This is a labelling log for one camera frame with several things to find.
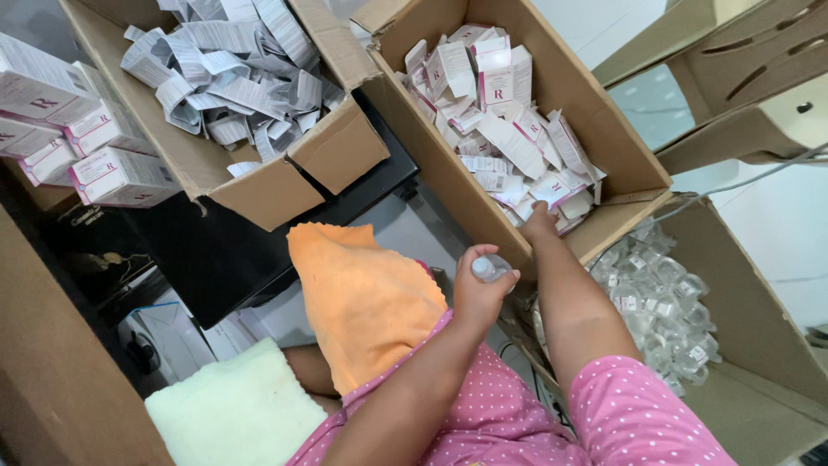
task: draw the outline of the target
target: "barcode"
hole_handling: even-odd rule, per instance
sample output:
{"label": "barcode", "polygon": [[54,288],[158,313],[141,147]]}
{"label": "barcode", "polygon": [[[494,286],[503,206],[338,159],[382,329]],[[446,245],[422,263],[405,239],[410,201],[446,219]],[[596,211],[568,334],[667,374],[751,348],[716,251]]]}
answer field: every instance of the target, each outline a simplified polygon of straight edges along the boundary
{"label": "barcode", "polygon": [[172,182],[172,177],[170,176],[170,172],[166,170],[166,167],[159,167],[161,170],[161,175],[163,175],[164,179],[168,182]]}
{"label": "barcode", "polygon": [[66,74],[69,75],[69,78],[72,80],[72,84],[75,85],[76,88],[89,92],[83,85],[83,81],[80,80],[80,76],[76,75],[75,73],[66,70]]}

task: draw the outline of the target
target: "person's left hand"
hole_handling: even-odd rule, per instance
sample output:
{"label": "person's left hand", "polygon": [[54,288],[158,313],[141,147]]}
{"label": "person's left hand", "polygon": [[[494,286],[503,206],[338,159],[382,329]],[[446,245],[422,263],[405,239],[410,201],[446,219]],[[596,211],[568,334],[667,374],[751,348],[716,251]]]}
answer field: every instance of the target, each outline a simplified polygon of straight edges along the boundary
{"label": "person's left hand", "polygon": [[458,324],[486,333],[497,320],[503,298],[520,279],[520,271],[512,270],[492,283],[474,276],[471,263],[480,256],[496,254],[495,245],[470,247],[457,262],[455,276],[455,316]]}

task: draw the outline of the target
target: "pink polka dot shirt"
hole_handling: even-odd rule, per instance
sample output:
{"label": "pink polka dot shirt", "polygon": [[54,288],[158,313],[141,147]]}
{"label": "pink polka dot shirt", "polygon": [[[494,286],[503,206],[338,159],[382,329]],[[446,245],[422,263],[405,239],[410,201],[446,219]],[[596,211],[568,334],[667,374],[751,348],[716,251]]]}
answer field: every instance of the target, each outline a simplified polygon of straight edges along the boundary
{"label": "pink polka dot shirt", "polygon": [[[451,316],[449,309],[432,336]],[[319,464],[348,418],[421,346],[344,396],[344,408],[323,422],[287,464]],[[570,393],[570,414],[579,439],[484,343],[418,464],[736,465],[692,411],[638,361],[615,356],[593,361],[580,371]]]}

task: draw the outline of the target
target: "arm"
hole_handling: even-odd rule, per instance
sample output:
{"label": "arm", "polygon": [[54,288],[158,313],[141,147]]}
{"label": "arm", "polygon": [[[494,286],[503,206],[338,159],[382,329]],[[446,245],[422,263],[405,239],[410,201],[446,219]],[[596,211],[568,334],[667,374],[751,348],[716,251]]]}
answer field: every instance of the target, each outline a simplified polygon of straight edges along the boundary
{"label": "arm", "polygon": [[491,284],[474,277],[471,263],[497,246],[470,248],[457,264],[455,316],[395,371],[345,423],[322,464],[415,464],[435,438],[460,393],[480,343],[520,273]]}
{"label": "arm", "polygon": [[543,332],[558,384],[569,399],[572,379],[604,356],[642,360],[621,314],[558,237],[545,201],[522,229],[535,252]]}

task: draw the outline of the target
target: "person's right hand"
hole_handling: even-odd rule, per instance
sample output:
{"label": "person's right hand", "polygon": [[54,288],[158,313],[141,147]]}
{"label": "person's right hand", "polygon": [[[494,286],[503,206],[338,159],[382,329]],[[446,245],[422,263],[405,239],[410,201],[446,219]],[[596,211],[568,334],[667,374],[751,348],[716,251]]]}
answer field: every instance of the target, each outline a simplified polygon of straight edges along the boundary
{"label": "person's right hand", "polygon": [[558,229],[555,227],[557,222],[558,216],[549,213],[549,204],[546,201],[537,201],[532,204],[532,215],[529,220],[518,230],[526,241],[534,246],[540,241],[558,238]]}

